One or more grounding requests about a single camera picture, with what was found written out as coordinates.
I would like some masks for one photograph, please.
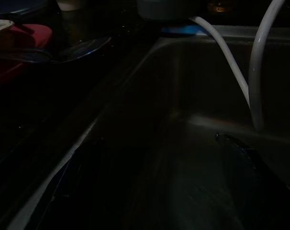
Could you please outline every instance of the sink basin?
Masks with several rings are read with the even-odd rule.
[[[256,28],[217,29],[248,76]],[[290,29],[271,32],[262,89],[266,130],[257,133],[212,38],[201,31],[160,38],[91,134],[106,143],[98,188],[106,209],[124,228],[242,229],[214,136],[230,134],[257,149],[290,187]]]

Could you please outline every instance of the red dish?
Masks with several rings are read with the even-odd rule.
[[[45,25],[24,24],[24,26],[32,29],[33,34],[12,27],[10,30],[14,34],[14,48],[44,48],[52,36],[52,30]],[[0,85],[10,81],[20,75],[29,63],[21,63],[17,61],[0,60]]]

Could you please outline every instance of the metal spoon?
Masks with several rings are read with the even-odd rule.
[[[61,51],[56,57],[53,57],[44,49],[10,49],[0,51],[0,59],[16,60],[26,63],[46,63],[54,64],[66,63],[86,55],[89,55],[107,44],[111,40],[110,37],[97,38],[87,42],[80,43]]]

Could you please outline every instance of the stainless steel sink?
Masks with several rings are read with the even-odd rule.
[[[217,29],[247,76],[256,28]],[[105,206],[127,228],[168,229],[171,220],[174,229],[242,229],[214,135],[257,149],[290,187],[290,29],[271,32],[262,82],[266,130],[257,133],[212,38],[160,38],[92,131],[108,149],[98,189]]]

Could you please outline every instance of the white cable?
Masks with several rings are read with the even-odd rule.
[[[249,64],[249,99],[250,111],[254,127],[261,131],[264,127],[262,102],[261,102],[261,67],[268,33],[274,23],[285,0],[273,0],[259,26],[254,45],[252,47]]]
[[[220,46],[221,50],[223,51],[223,54],[225,55],[237,82],[239,83],[239,86],[241,87],[241,90],[244,94],[244,97],[247,101],[248,106],[250,106],[249,105],[248,85],[247,85],[245,78],[242,75],[242,72],[241,72],[239,66],[237,65],[228,45],[226,44],[225,40],[223,39],[223,37],[210,23],[208,23],[203,18],[196,16],[196,17],[192,17],[190,19],[193,22],[200,25],[201,27],[203,27],[206,31],[208,31],[212,35],[212,37],[216,40],[217,44]]]

